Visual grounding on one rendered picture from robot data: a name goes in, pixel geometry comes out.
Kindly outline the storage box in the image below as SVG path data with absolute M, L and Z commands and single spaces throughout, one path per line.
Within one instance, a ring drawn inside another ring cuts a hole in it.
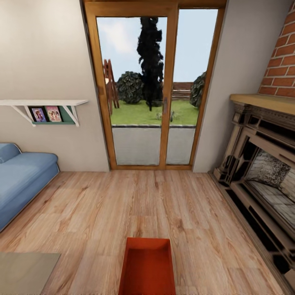
M 118 295 L 176 295 L 169 239 L 127 238 Z

